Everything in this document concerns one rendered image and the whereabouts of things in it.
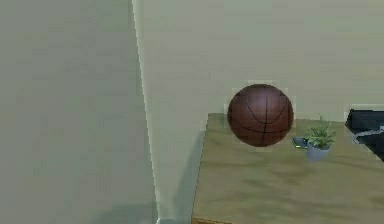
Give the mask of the light wooden table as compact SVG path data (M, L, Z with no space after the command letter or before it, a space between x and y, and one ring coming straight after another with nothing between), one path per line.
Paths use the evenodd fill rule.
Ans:
M210 114L191 223L384 224L384 162L341 122L326 157L309 161L292 140L313 124L296 120L281 142L255 148Z

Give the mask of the black laptop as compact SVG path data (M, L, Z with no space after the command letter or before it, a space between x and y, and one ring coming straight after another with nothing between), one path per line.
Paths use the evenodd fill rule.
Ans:
M365 145L384 162L384 111L351 109L345 126L354 143Z

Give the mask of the brown basketball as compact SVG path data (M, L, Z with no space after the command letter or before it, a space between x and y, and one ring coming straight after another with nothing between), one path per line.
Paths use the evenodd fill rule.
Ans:
M232 133L254 147L277 144L289 133L294 120L289 97L268 84L253 84L238 91L227 109Z

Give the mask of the green plant in grey pot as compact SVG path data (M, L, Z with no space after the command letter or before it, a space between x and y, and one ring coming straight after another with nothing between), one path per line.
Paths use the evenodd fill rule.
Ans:
M331 127L332 122L319 116L318 123L307 129L306 157L311 162L319 162L326 157L335 142L336 131Z

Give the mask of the small black remote control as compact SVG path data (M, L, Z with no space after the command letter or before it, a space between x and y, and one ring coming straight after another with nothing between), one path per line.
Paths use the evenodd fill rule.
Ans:
M303 137L294 137L292 139L292 143L293 143L295 148L306 149L308 140L306 138L303 138Z

